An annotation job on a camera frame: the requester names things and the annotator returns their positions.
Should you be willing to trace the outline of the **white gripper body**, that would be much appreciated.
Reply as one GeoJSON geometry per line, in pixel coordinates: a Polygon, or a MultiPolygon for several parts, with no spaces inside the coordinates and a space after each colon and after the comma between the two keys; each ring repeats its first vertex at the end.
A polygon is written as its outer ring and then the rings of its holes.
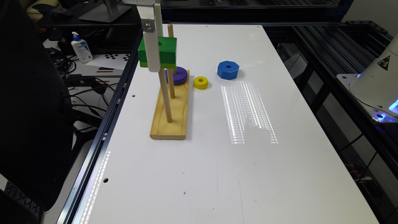
{"type": "Polygon", "coordinates": [[[122,2],[131,5],[154,5],[160,4],[161,0],[122,0],[122,2]]]}

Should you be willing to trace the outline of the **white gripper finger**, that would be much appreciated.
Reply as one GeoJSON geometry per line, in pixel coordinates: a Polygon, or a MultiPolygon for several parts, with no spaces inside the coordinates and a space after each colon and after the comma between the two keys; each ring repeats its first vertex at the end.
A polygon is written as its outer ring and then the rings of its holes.
{"type": "Polygon", "coordinates": [[[160,3],[154,4],[154,13],[155,13],[155,28],[157,35],[159,37],[163,37],[163,25],[162,25],[162,10],[160,3]]]}
{"type": "Polygon", "coordinates": [[[143,30],[147,66],[150,72],[160,71],[160,53],[155,24],[155,4],[137,5],[143,30]]]}

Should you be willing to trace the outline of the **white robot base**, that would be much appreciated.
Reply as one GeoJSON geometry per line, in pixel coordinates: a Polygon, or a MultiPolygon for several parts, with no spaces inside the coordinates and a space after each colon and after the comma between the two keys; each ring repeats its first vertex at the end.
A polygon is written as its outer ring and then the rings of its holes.
{"type": "Polygon", "coordinates": [[[397,37],[365,71],[337,79],[374,121],[397,122],[397,37]]]}

